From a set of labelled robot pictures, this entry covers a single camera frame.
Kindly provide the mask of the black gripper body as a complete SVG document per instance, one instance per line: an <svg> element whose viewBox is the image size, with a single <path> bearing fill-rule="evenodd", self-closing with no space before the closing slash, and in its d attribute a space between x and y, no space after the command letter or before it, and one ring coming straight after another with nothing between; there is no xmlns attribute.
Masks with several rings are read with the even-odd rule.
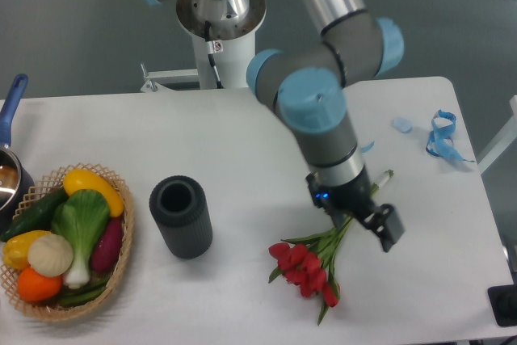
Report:
<svg viewBox="0 0 517 345"><path fill-rule="evenodd" d="M306 176L306 182L313 204L317 208L322 208L328 216L329 210L335 208L349 211L355 219L356 213L374 203L371 181L365 167L350 182L338 186L319 183L313 173Z"/></svg>

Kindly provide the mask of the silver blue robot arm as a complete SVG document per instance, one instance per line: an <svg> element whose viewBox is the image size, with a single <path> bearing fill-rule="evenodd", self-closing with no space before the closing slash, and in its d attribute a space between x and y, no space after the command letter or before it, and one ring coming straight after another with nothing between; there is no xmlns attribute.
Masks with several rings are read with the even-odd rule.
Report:
<svg viewBox="0 0 517 345"><path fill-rule="evenodd" d="M203 89L250 88L296 138L309 168L307 183L315 206L335 226L345 216L354 217L389 250L404 227L393 206L372 200L344 89L400 62L401 31L390 19L374 19L363 0L303 1L321 40L287 54L255 49L265 0L175 0L178 21L191 37L196 68L146 74L145 81L191 76Z"/></svg>

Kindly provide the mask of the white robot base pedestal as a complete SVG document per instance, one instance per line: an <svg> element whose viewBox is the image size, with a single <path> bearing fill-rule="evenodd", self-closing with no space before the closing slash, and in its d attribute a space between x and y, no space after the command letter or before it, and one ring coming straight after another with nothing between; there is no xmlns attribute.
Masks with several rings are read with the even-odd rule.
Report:
<svg viewBox="0 0 517 345"><path fill-rule="evenodd" d="M246 70L255 56L255 34L266 15L265 0L177 0L176 15L191 37L196 67L143 69L142 90L185 82L198 82L202 90L246 87Z"/></svg>

